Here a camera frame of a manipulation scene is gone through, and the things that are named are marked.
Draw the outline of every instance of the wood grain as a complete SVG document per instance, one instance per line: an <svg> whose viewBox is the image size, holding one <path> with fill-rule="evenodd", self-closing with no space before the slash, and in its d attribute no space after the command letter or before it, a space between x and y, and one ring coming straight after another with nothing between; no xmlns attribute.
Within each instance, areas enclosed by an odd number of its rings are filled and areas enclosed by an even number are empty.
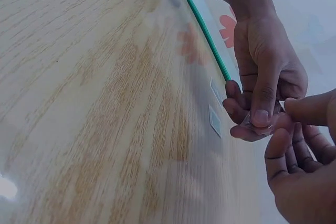
<svg viewBox="0 0 336 224"><path fill-rule="evenodd" d="M0 223L259 223L253 147L202 55L185 0L0 0Z"/></svg>

